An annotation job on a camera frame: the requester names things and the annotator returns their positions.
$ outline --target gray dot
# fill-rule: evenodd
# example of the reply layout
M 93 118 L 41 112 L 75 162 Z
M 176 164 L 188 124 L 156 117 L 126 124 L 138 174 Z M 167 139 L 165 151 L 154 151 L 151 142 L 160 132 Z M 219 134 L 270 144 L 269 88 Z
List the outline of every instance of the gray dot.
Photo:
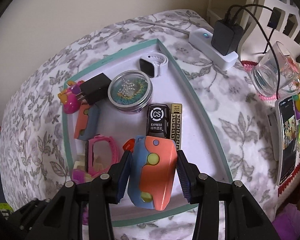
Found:
M 74 185 L 74 183 L 72 180 L 67 181 L 65 184 L 66 187 L 72 187 L 73 185 Z
M 242 183 L 240 180 L 235 180 L 235 181 L 234 181 L 234 184 L 235 184 L 237 187 L 242 187 L 242 186 L 243 186 L 243 183 Z
M 207 179 L 207 178 L 208 178 L 208 175 L 207 175 L 207 174 L 205 174 L 205 173 L 200 173 L 200 174 L 198 175 L 198 177 L 199 177 L 199 179 L 203 179 L 203 180 L 205 180 L 205 179 Z
M 100 175 L 100 179 L 109 179 L 110 175 L 108 173 L 103 173 Z

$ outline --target orange and blue toy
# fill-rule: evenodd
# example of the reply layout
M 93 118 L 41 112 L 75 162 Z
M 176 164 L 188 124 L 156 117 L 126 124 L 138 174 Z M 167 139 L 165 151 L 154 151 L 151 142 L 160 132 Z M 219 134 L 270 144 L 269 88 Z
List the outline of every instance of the orange and blue toy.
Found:
M 137 136 L 128 184 L 132 203 L 137 207 L 164 210 L 170 201 L 176 165 L 173 140 Z
M 100 109 L 97 105 L 90 106 L 82 103 L 74 130 L 74 138 L 82 141 L 92 139 L 97 134 L 99 116 Z

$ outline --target charging cable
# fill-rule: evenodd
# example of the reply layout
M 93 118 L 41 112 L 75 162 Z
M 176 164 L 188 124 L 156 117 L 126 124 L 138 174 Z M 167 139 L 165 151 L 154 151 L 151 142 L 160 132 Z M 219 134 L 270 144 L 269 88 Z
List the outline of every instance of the charging cable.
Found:
M 277 83 L 277 89 L 276 89 L 276 97 L 277 97 L 277 99 L 279 99 L 280 67 L 279 67 L 279 63 L 278 63 L 277 56 L 276 56 L 276 54 L 275 54 L 275 52 L 274 52 L 274 49 L 273 49 L 273 47 L 272 47 L 272 45 L 271 45 L 271 43 L 270 43 L 270 40 L 268 39 L 268 37 L 267 37 L 267 35 L 266 35 L 264 29 L 262 28 L 260 22 L 259 22 L 258 19 L 253 15 L 253 13 L 252 13 L 251 11 L 249 11 L 249 10 L 248 10 L 247 8 L 245 8 L 244 6 L 236 5 L 236 4 L 230 6 L 229 9 L 228 9 L 228 11 L 230 11 L 231 8 L 233 8 L 233 7 L 240 7 L 241 10 L 245 10 L 248 14 L 250 14 L 250 16 L 256 21 L 256 23 L 257 23 L 257 25 L 259 26 L 259 28 L 260 28 L 260 30 L 261 30 L 263 36 L 265 37 L 265 39 L 266 39 L 266 41 L 267 41 L 267 44 L 268 44 L 269 47 L 270 47 L 270 50 L 271 50 L 271 52 L 272 52 L 272 54 L 273 54 L 273 56 L 274 56 L 275 63 L 276 63 L 276 65 L 277 65 L 277 71 L 278 71 L 278 83 Z
M 272 31 L 271 31 L 271 33 L 270 33 L 270 35 L 269 35 L 269 40 L 270 40 L 271 37 L 272 37 L 272 34 L 273 34 L 274 30 L 275 30 L 275 29 L 277 28 L 277 26 L 278 26 L 278 23 L 279 23 L 280 18 L 278 17 L 278 15 L 276 14 L 276 12 L 275 12 L 274 10 L 272 10 L 271 8 L 269 8 L 269 7 L 267 7 L 267 6 L 264 6 L 264 5 L 261 5 L 261 4 L 255 4 L 255 3 L 250 3 L 250 4 L 243 5 L 244 8 L 252 7 L 252 6 L 254 6 L 254 7 L 265 8 L 265 9 L 271 11 L 271 12 L 274 14 L 274 17 L 275 17 L 276 20 L 277 20 L 277 24 L 272 28 Z M 227 11 L 227 13 L 226 13 L 225 19 L 229 19 L 229 17 L 230 17 L 230 11 L 231 11 L 231 9 L 234 8 L 234 7 L 240 7 L 240 5 L 234 4 L 234 5 L 230 6 L 229 9 L 228 9 L 228 11 Z M 242 8 L 240 8 L 240 9 L 237 10 L 237 12 L 235 13 L 234 17 L 233 17 L 232 20 L 231 20 L 232 24 L 234 24 L 234 23 L 237 21 L 238 15 L 239 15 L 239 13 L 240 13 L 242 10 L 243 10 Z M 266 45 L 265 51 L 264 51 L 262 54 L 266 54 L 266 53 L 267 53 L 267 49 L 268 49 L 268 44 Z
M 272 34 L 273 34 L 273 32 L 274 32 L 274 30 L 275 30 L 275 28 L 276 28 L 277 26 L 275 26 L 275 27 L 272 29 L 271 34 L 270 34 L 270 36 L 269 36 L 269 38 L 268 38 L 268 37 L 266 36 L 266 33 L 265 33 L 265 31 L 263 30 L 263 28 L 262 28 L 260 22 L 258 21 L 258 19 L 254 16 L 254 14 L 253 14 L 251 11 L 249 11 L 249 10 L 246 8 L 246 7 L 250 7 L 250 6 L 262 7 L 262 8 L 268 9 L 268 10 L 272 11 L 272 12 L 274 13 L 274 15 L 275 15 L 274 10 L 272 10 L 271 8 L 269 8 L 269 7 L 267 7 L 267 6 L 264 6 L 264 5 L 260 5 L 260 4 L 246 4 L 245 6 L 241 6 L 241 5 L 234 4 L 234 5 L 232 5 L 232 6 L 230 6 L 230 7 L 228 8 L 228 11 L 227 11 L 227 13 L 226 13 L 226 15 L 225 15 L 225 19 L 224 19 L 224 20 L 225 20 L 225 23 L 231 22 L 231 26 L 233 26 L 233 25 L 235 24 L 236 20 L 237 20 L 238 14 L 240 13 L 241 10 L 245 10 L 245 11 L 246 11 L 248 14 L 250 14 L 250 16 L 255 20 L 255 22 L 256 22 L 257 25 L 259 26 L 259 28 L 260 28 L 260 30 L 261 30 L 263 36 L 265 37 L 265 39 L 266 39 L 266 41 L 267 41 L 267 46 L 270 47 L 271 52 L 272 52 L 273 55 L 274 55 L 274 60 L 275 60 L 275 63 L 276 63 L 276 65 L 277 65 L 277 71 L 278 71 L 278 84 L 277 84 L 277 89 L 276 89 L 276 97 L 277 97 L 277 99 L 279 99 L 280 67 L 279 67 L 279 63 L 278 63 L 277 56 L 275 55 L 274 49 L 273 49 L 273 47 L 272 47 L 272 45 L 271 45 L 271 43 L 270 43 L 270 38 L 271 38 L 271 36 L 272 36 Z M 231 19 L 231 21 L 230 21 L 231 9 L 234 8 L 234 7 L 240 7 L 240 9 L 237 10 L 236 14 L 234 15 L 234 17 L 233 17 L 233 18 Z M 161 24 L 161 23 L 156 23 L 156 22 L 149 22 L 149 21 L 143 21 L 143 20 L 137 20 L 137 19 L 129 19 L 129 20 L 130 20 L 130 21 L 134 21 L 134 22 L 146 23 L 146 24 L 149 24 L 149 25 L 156 25 L 156 26 L 160 26 L 160 27 L 169 28 L 169 29 L 172 29 L 172 30 L 175 30 L 175 31 L 177 31 L 177 32 L 181 32 L 181 33 L 184 33 L 184 34 L 187 34 L 187 35 L 189 35 L 189 33 L 190 33 L 190 32 L 187 31 L 187 30 L 183 30 L 183 29 L 180 29 L 180 28 L 176 28 L 176 27 L 174 27 L 174 26 L 166 25 L 166 24 Z
M 142 21 L 142 20 L 137 20 L 137 19 L 128 19 L 128 20 L 138 22 L 138 23 L 147 23 L 147 24 L 151 24 L 151 25 L 157 25 L 157 26 L 160 26 L 160 27 L 169 28 L 169 29 L 175 30 L 177 32 L 181 32 L 181 33 L 188 34 L 188 35 L 190 33 L 190 31 L 183 30 L 183 29 L 180 29 L 180 28 L 176 28 L 174 26 L 170 26 L 170 25 L 167 25 L 167 24 L 156 23 L 156 22 L 148 22 L 148 21 Z

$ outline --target tin lid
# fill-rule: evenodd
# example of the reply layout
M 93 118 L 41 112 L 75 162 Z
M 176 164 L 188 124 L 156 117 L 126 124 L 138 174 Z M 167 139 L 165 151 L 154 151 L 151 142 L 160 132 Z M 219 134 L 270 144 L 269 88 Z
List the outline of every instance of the tin lid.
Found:
M 108 88 L 108 97 L 114 106 L 133 111 L 146 105 L 152 96 L 152 83 L 139 70 L 128 70 L 116 76 Z

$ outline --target pink toy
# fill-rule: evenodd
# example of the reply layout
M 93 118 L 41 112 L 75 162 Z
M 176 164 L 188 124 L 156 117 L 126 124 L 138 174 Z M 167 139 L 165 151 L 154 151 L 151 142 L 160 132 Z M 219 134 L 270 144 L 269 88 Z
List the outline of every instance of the pink toy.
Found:
M 58 98 L 63 104 L 63 111 L 66 114 L 73 114 L 79 110 L 81 102 L 77 99 L 76 95 L 81 92 L 80 85 L 83 82 L 83 80 L 78 81 L 78 83 L 69 80 L 67 82 L 69 88 L 66 88 L 58 94 Z
M 102 171 L 95 171 L 93 169 L 93 144 L 99 141 L 107 141 L 109 143 L 109 146 L 111 148 L 111 152 L 112 152 L 112 158 L 111 158 L 111 164 L 109 165 L 109 167 L 103 169 Z M 118 162 L 119 160 L 119 156 L 118 156 L 118 147 L 114 141 L 114 139 L 110 136 L 110 137 L 105 137 L 103 135 L 97 135 L 94 138 L 90 139 L 88 141 L 88 147 L 86 149 L 86 157 L 88 158 L 88 174 L 90 174 L 91 176 L 93 176 L 94 178 L 101 175 L 102 173 L 106 173 L 108 172 L 108 170 L 110 169 L 112 164 L 115 164 Z

